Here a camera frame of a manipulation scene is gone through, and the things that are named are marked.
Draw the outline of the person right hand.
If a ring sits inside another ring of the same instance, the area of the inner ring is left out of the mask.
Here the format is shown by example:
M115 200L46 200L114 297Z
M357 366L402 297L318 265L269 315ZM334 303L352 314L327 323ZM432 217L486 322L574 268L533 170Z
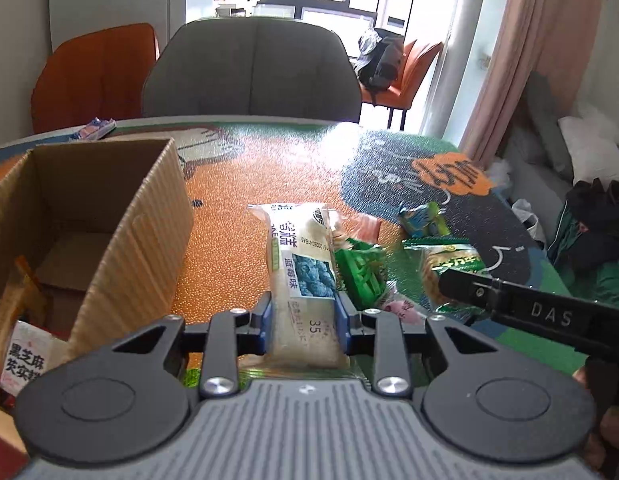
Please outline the person right hand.
M619 479L619 367L588 358L573 378L597 406L595 428L581 452L591 469L604 479Z

